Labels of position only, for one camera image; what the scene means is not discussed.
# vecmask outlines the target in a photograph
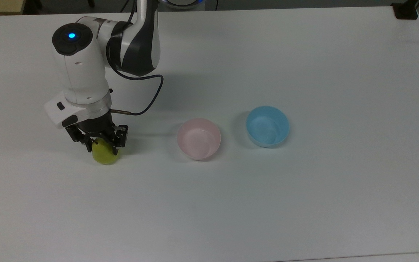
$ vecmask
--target pink bowl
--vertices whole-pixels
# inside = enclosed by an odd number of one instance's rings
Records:
[[[180,126],[177,143],[189,158],[202,160],[218,150],[221,144],[221,132],[218,126],[208,119],[194,118]]]

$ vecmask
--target bowl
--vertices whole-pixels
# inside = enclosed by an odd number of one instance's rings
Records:
[[[180,126],[177,144],[193,160],[203,160],[213,155],[221,144],[218,126],[204,118],[194,118]]]
[[[260,106],[248,115],[246,128],[254,144],[273,147],[286,139],[290,126],[281,110],[272,106]]]

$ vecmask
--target white table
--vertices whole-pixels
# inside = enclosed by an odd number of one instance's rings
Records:
[[[419,20],[391,7],[162,13],[163,90],[147,114],[114,116],[129,140],[101,166],[43,111],[60,91],[52,33],[82,16],[0,17],[0,262],[419,252]],[[157,86],[107,79],[122,110]],[[281,147],[246,136],[261,105],[291,121]],[[210,161],[177,147],[193,117],[221,129]]]
[[[419,262],[417,254],[374,255],[369,257],[344,257],[321,260],[304,260],[306,262]]]

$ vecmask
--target black cable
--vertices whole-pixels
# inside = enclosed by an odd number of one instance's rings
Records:
[[[125,26],[130,24],[130,22],[132,21],[133,14],[135,13],[136,10],[137,10],[137,0],[133,0],[132,10],[130,11],[130,15],[128,16],[127,24]]]
[[[129,0],[125,1],[124,6],[123,6],[123,8],[119,11],[119,13],[122,13],[122,11],[125,9],[126,5],[128,4],[128,1],[129,1]]]
[[[108,64],[114,70],[114,72],[116,72],[116,74],[122,76],[125,79],[128,79],[128,80],[145,80],[145,79],[151,79],[151,78],[161,78],[161,82],[159,84],[158,90],[156,90],[156,94],[153,97],[153,99],[151,100],[150,104],[143,111],[141,111],[139,113],[130,113],[130,115],[139,116],[139,115],[145,113],[146,111],[148,111],[148,109],[150,109],[151,105],[153,105],[153,103],[155,102],[156,98],[158,97],[159,91],[161,91],[161,88],[163,87],[164,77],[162,75],[153,75],[153,76],[142,76],[141,78],[135,78],[135,77],[132,77],[132,76],[126,76],[126,75],[122,74],[121,72],[119,72],[116,69],[115,66],[111,65],[110,41],[108,41],[108,43],[106,44],[106,59],[108,60]]]

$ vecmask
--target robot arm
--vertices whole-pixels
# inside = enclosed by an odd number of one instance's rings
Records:
[[[134,24],[88,16],[77,22],[95,32],[105,66],[110,66],[106,58],[108,51],[116,69],[136,76],[144,76],[158,65],[161,51],[157,0],[138,1],[137,21]]]
[[[136,76],[156,68],[160,57],[157,5],[157,0],[138,0],[134,24],[83,17],[53,34],[63,91],[45,104],[45,111],[57,128],[65,128],[89,152],[92,138],[104,139],[114,155],[117,147],[125,146],[128,126],[115,126],[112,121],[112,90],[105,66]]]

